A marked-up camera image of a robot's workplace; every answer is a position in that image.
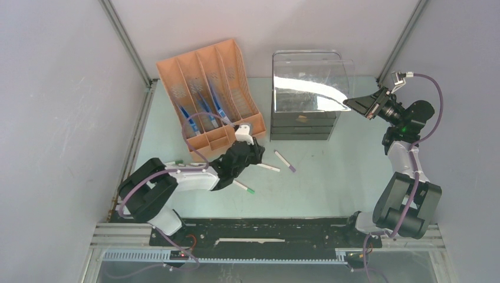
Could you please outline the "blue folder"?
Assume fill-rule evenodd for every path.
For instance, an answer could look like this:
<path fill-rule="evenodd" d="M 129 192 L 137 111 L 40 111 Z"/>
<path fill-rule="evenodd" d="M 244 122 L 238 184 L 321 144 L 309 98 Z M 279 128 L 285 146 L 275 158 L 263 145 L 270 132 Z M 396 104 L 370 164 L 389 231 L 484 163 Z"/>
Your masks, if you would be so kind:
<path fill-rule="evenodd" d="M 230 118 L 227 116 L 227 114 L 224 111 L 224 108 L 221 104 L 221 100 L 220 100 L 218 93 L 216 92 L 216 89 L 215 89 L 211 80 L 208 80 L 208 85 L 209 85 L 209 90 L 210 90 L 212 100 L 213 100 L 213 103 L 215 105 L 217 113 L 226 121 L 231 121 Z"/>
<path fill-rule="evenodd" d="M 211 113 L 211 109 L 209 107 L 209 104 L 207 103 L 207 101 L 205 100 L 205 98 L 203 97 L 203 95 L 201 95 L 200 92 L 197 92 L 197 101 L 198 101 L 198 104 L 201 106 L 201 108 L 203 109 L 204 112 L 207 112 L 207 113 Z M 219 127 L 219 124 L 218 122 L 216 121 L 216 118 L 214 116 L 211 116 L 211 115 L 208 115 L 208 118 L 210 120 L 210 122 L 212 123 L 213 127 L 215 129 L 217 129 Z"/>
<path fill-rule="evenodd" d="M 201 132 L 197 126 L 197 124 L 195 123 L 194 119 L 193 118 L 190 118 L 190 114 L 185 110 L 185 108 L 183 108 L 182 106 L 180 106 L 179 104 L 177 104 L 177 107 L 178 109 L 182 112 L 182 114 L 184 115 L 186 121 L 189 123 L 189 125 L 191 126 L 194 134 L 196 136 L 200 135 Z"/>

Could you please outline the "white marker purple cap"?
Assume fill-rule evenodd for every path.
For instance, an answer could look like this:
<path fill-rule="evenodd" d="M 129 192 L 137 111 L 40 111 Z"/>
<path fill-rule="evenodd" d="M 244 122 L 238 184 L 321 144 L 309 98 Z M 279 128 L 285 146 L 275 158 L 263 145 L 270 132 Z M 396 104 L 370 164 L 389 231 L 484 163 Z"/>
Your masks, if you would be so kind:
<path fill-rule="evenodd" d="M 289 168 L 290 171 L 296 172 L 296 168 L 277 150 L 274 150 L 275 155 Z"/>

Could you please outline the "grey transparent drawer unit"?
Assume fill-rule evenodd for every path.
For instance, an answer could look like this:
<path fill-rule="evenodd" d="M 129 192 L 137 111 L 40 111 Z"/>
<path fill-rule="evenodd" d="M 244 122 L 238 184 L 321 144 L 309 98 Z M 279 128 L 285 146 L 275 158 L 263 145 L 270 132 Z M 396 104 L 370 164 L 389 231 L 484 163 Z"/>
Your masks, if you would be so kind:
<path fill-rule="evenodd" d="M 272 56 L 272 141 L 327 141 L 354 92 L 353 60 L 334 50 L 280 50 Z M 299 120 L 299 115 L 307 120 Z"/>

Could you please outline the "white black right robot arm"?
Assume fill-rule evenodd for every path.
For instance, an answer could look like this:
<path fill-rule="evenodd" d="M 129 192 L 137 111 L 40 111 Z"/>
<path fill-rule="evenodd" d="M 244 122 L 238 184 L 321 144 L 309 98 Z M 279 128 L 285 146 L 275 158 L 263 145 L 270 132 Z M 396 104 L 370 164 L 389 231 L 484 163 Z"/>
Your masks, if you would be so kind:
<path fill-rule="evenodd" d="M 422 238 L 442 195 L 440 186 L 431 183 L 423 173 L 418 158 L 420 131 L 434 115 L 433 106 L 417 100 L 405 108 L 385 87 L 343 103 L 369 120 L 380 117 L 390 124 L 382 144 L 393 169 L 393 176 L 374 207 L 371 223 L 366 222 L 365 214 L 359 214 L 357 223 L 343 230 L 345 243 L 359 246 L 366 240 L 366 232 L 379 231 Z"/>

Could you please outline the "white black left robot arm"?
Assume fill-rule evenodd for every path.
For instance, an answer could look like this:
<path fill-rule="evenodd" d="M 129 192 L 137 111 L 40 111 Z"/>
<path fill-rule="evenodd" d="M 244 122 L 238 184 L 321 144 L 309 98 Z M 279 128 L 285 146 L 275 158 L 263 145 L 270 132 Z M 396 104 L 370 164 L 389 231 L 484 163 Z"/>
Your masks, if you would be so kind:
<path fill-rule="evenodd" d="M 260 164 L 264 153 L 265 148 L 257 142 L 236 141 L 207 165 L 164 164 L 151 158 L 120 184 L 119 215 L 148 223 L 171 245 L 180 245 L 186 238 L 185 223 L 167 206 L 171 196 L 188 190 L 222 190 L 248 166 Z"/>

